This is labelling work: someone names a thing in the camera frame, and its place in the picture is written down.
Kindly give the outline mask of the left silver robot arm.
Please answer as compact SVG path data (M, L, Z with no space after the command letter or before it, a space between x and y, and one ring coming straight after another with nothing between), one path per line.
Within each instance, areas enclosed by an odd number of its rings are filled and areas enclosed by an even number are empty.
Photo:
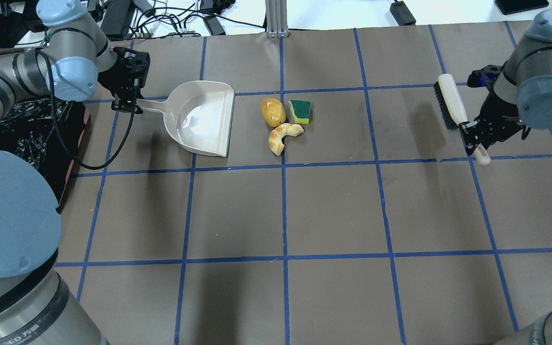
M149 55L113 46L79 0L40 0L47 46L0 52L0 121L40 97L85 101L98 84L137 111ZM55 270L62 218L52 188L0 150L0 345L107 345Z

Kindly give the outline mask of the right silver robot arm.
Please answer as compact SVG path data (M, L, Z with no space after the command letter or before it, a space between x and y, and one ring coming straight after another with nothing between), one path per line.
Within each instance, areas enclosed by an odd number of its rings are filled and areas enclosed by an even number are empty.
M489 91L479 115L459 126L468 154L519 131L552 130L552 9L534 17L502 66L473 71L467 85ZM552 345L552 311L498 343Z

